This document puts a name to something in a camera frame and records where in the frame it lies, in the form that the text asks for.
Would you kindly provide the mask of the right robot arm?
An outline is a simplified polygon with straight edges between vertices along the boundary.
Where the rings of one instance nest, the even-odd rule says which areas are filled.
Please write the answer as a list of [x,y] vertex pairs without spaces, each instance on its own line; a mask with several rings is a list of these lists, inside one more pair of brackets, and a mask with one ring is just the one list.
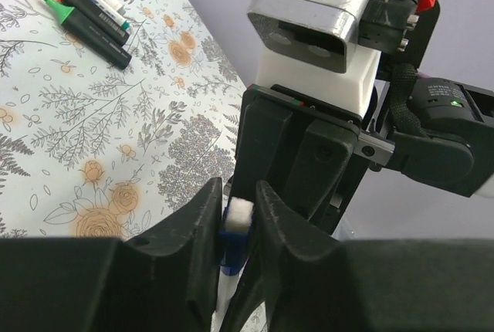
[[418,0],[256,0],[266,45],[242,98],[230,195],[259,181],[333,232],[369,170],[464,197],[493,176],[493,95],[421,77],[433,21]]

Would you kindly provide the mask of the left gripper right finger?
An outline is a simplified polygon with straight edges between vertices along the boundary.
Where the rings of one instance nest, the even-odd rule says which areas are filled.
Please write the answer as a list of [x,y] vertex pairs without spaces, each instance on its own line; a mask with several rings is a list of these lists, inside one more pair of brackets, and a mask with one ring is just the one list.
[[270,331],[491,331],[487,239],[337,241],[255,190],[257,249],[222,324],[239,331],[259,305]]

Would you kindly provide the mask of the green capped black highlighter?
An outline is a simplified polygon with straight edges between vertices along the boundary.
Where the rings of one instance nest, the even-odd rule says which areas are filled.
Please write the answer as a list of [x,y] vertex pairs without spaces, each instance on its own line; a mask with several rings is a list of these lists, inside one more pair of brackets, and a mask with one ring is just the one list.
[[63,5],[56,0],[43,1],[54,11],[59,24],[67,32],[111,65],[118,69],[127,68],[132,56],[77,8]]

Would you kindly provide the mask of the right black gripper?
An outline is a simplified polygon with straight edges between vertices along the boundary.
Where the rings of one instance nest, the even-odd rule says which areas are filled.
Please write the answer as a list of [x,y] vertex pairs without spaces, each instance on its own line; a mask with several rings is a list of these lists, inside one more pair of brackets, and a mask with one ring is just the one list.
[[231,196],[253,201],[257,182],[266,181],[291,209],[310,219],[340,183],[359,185],[368,161],[357,146],[376,101],[374,88],[367,114],[358,118],[251,85],[242,98]]

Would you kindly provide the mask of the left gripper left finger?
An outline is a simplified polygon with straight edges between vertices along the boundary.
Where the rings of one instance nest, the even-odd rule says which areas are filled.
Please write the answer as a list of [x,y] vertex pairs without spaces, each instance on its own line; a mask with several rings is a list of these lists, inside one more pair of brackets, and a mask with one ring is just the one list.
[[146,232],[1,241],[3,331],[207,331],[216,307],[222,181]]

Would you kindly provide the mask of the orange black highlighter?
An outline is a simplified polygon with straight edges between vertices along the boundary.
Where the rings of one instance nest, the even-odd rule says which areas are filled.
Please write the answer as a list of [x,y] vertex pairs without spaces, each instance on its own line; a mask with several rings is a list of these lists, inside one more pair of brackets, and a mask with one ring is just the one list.
[[102,10],[93,0],[60,0],[64,5],[77,8],[88,19],[100,27],[119,46],[123,46],[129,39],[126,30]]

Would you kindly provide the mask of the blue capped white pen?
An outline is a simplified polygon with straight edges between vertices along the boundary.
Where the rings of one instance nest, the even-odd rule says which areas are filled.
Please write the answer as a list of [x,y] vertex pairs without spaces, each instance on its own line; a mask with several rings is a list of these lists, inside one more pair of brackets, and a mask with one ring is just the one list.
[[252,202],[236,197],[230,199],[223,211],[219,232],[219,277],[213,331],[221,329],[239,282],[240,271],[248,258],[253,212]]

